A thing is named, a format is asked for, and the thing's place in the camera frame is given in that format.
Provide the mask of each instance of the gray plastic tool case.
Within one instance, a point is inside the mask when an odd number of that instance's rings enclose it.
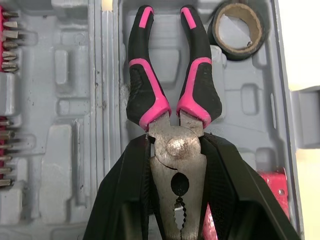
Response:
[[[139,6],[155,11],[150,59],[174,113],[189,62],[180,8],[195,6],[207,28],[219,3],[114,0],[111,12],[102,11],[101,0],[0,0],[19,12],[24,35],[19,71],[0,73],[0,116],[12,119],[19,139],[7,163],[14,186],[0,189],[0,240],[82,239],[100,182],[144,133],[126,116],[128,39]],[[223,113],[206,132],[234,143],[257,171],[285,168],[290,221],[303,237],[278,2],[249,3],[267,37],[257,54],[239,62],[211,47]],[[171,123],[178,124],[175,114]]]

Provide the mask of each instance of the screwdriver bit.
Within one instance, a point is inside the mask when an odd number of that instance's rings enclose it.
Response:
[[[12,149],[14,146],[12,144],[0,145],[0,149]]]
[[[17,29],[18,28],[18,23],[16,21],[5,21],[2,23],[4,27],[7,28],[12,28],[12,29]]]
[[[0,174],[9,174],[12,172],[11,167],[0,167]]]
[[[0,161],[7,162],[7,161],[10,161],[11,159],[12,159],[12,156],[10,155],[0,156]]]
[[[2,58],[5,61],[12,61],[12,60],[15,60],[17,58],[17,55],[13,51],[4,51],[2,53]]]
[[[18,70],[18,65],[14,62],[4,61],[1,65],[3,71],[11,73]]]
[[[19,32],[11,31],[11,30],[3,30],[2,35],[10,39],[17,39]]]
[[[14,12],[14,11],[3,11],[3,12],[2,12],[2,16],[3,16],[5,19],[8,19],[8,18],[17,18],[17,17],[19,17],[18,13],[17,13],[17,12]]]
[[[0,120],[0,126],[10,126],[10,125],[12,125],[12,122],[10,120]]]
[[[0,179],[0,187],[8,187],[12,185],[11,179]]]
[[[13,42],[13,41],[4,41],[2,43],[3,48],[10,50],[10,49],[15,49],[18,47],[18,44]]]
[[[0,131],[0,140],[10,140],[15,137],[14,131]]]

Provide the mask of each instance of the rubber grip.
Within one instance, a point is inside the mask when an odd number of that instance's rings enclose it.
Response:
[[[149,123],[171,108],[149,58],[149,36],[154,10],[143,5],[136,13],[129,37],[128,61],[130,94],[126,107],[128,119],[148,131]]]
[[[222,113],[222,104],[212,78],[210,44],[196,9],[185,5],[180,14],[190,55],[176,113],[179,116],[180,110],[187,112],[200,119],[205,128]]]

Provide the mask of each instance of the tool case compartment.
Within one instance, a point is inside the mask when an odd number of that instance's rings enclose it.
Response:
[[[151,5],[150,60],[172,108],[189,63],[180,8],[192,4],[208,29],[220,0],[0,0],[18,12],[19,70],[0,72],[0,116],[16,140],[6,163],[14,185],[0,189],[0,239],[81,240],[100,182],[129,141],[144,131],[128,121],[128,40],[138,8]],[[277,1],[249,0],[266,39],[243,61],[211,46],[222,115],[205,129],[235,144],[259,172],[285,169],[290,221],[303,237],[290,91]],[[155,220],[149,239],[157,240]]]

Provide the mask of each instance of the pliers jaw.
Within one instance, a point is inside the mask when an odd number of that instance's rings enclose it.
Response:
[[[150,168],[158,196],[153,210],[163,239],[196,240],[203,223],[207,165],[199,141],[203,124],[184,111],[180,117],[181,126],[170,125],[168,112],[149,125],[148,134],[155,138]]]

